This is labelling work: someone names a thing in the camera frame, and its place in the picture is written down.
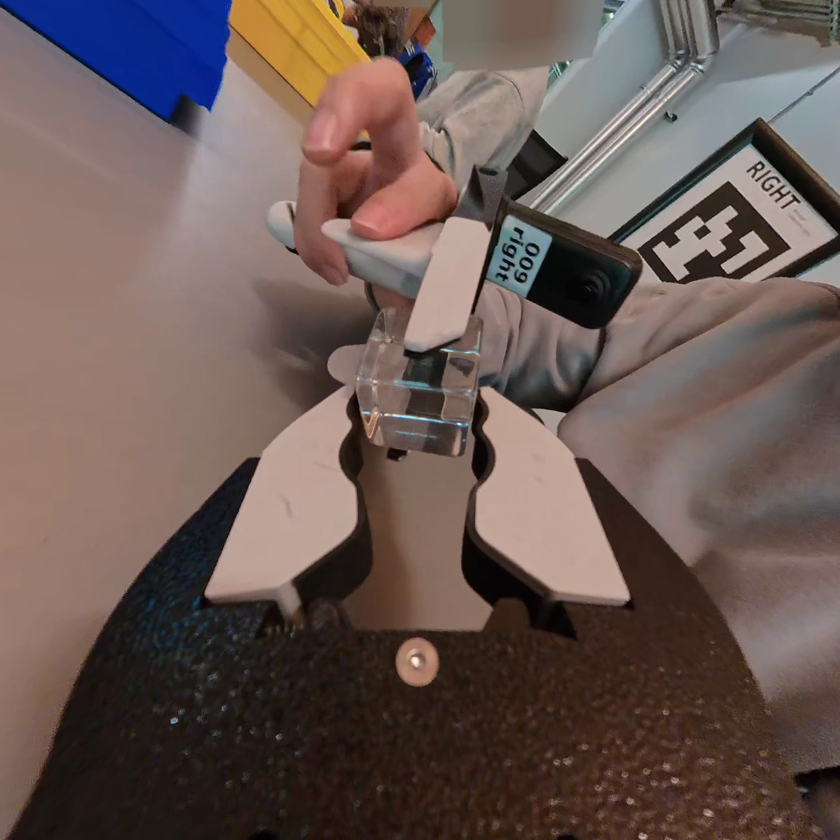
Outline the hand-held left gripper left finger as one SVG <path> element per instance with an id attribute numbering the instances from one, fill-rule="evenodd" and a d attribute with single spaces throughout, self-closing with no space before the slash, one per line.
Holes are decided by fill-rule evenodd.
<path id="1" fill-rule="evenodd" d="M 263 452 L 205 597 L 214 604 L 343 600 L 371 572 L 353 387 L 341 386 Z"/>

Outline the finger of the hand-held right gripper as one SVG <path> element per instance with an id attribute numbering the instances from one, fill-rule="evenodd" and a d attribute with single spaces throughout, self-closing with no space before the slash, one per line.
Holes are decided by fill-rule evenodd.
<path id="1" fill-rule="evenodd" d="M 483 278 L 489 242 L 490 230 L 484 222 L 463 217 L 447 220 L 406 326 L 406 352 L 427 353 L 463 337 Z"/>
<path id="2" fill-rule="evenodd" d="M 350 344 L 334 350 L 328 359 L 329 375 L 340 384 L 354 384 L 365 350 L 365 344 Z"/>

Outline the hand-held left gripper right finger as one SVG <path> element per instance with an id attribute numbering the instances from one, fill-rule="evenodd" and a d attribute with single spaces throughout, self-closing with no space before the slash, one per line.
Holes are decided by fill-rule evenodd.
<path id="1" fill-rule="evenodd" d="M 571 451 L 541 419 L 480 390 L 476 441 L 489 471 L 471 524 L 482 550 L 549 602 L 625 606 L 631 596 Z"/>

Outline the clear acrylic cube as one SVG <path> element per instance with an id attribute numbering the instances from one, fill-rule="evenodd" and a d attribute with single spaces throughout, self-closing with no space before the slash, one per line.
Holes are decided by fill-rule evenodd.
<path id="1" fill-rule="evenodd" d="M 364 432 L 376 446 L 459 457 L 465 453 L 479 391 L 483 322 L 426 353 L 408 353 L 408 312 L 381 310 L 364 346 L 354 392 Z"/>

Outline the blue plastic bin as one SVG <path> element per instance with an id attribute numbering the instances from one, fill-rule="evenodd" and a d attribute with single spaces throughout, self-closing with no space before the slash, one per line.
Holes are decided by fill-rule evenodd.
<path id="1" fill-rule="evenodd" d="M 212 110 L 227 63 L 230 1 L 33 1 L 5 7 L 168 120 L 181 100 Z"/>

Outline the person's right forearm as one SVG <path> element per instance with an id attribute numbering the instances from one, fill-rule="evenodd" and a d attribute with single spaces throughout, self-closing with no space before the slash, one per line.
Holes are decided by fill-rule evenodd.
<path id="1" fill-rule="evenodd" d="M 419 138 L 459 192 L 478 167 L 508 169 L 537 122 L 550 67 L 460 70 L 416 105 Z"/>

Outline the grey desk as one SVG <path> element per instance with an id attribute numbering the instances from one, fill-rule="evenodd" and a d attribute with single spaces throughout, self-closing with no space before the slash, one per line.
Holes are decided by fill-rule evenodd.
<path id="1" fill-rule="evenodd" d="M 236 33 L 165 122 L 2 11 L 2 838 L 157 550 L 366 337 L 270 237 L 310 108 Z"/>

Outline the person's right hand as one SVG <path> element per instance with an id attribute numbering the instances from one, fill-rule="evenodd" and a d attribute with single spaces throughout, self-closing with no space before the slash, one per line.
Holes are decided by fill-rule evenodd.
<path id="1" fill-rule="evenodd" d="M 424 152 L 408 77 L 393 59 L 359 64 L 332 77 L 301 142 L 295 248 L 331 286 L 350 277 L 342 249 L 322 231 L 347 217 L 354 235 L 402 237 L 446 219 L 458 189 Z"/>

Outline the black framed marker sign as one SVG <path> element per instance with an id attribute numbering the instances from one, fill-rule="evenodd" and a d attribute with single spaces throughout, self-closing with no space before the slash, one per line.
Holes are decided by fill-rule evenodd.
<path id="1" fill-rule="evenodd" d="M 838 254 L 839 195 L 763 119 L 610 235 L 641 282 L 795 278 Z"/>

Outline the person's grey clothing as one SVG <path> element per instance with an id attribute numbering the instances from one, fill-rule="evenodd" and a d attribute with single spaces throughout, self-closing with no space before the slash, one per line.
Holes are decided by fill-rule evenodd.
<path id="1" fill-rule="evenodd" d="M 601 331 L 487 285 L 481 382 L 564 414 L 725 617 L 795 774 L 839 758 L 839 302 L 807 280 L 636 287 Z"/>

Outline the yellow plastic bin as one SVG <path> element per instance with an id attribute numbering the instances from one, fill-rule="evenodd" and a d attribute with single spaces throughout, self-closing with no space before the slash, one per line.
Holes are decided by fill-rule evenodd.
<path id="1" fill-rule="evenodd" d="M 341 1 L 233 1 L 228 22 L 308 105 L 329 79 L 370 58 L 343 22 Z"/>

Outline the silver wall pipes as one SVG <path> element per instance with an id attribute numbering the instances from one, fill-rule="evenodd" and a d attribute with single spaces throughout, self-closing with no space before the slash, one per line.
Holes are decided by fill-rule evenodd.
<path id="1" fill-rule="evenodd" d="M 713 64 L 720 48 L 714 3 L 666 1 L 659 7 L 668 60 L 576 155 L 541 184 L 531 208 L 555 214 L 698 83 Z"/>

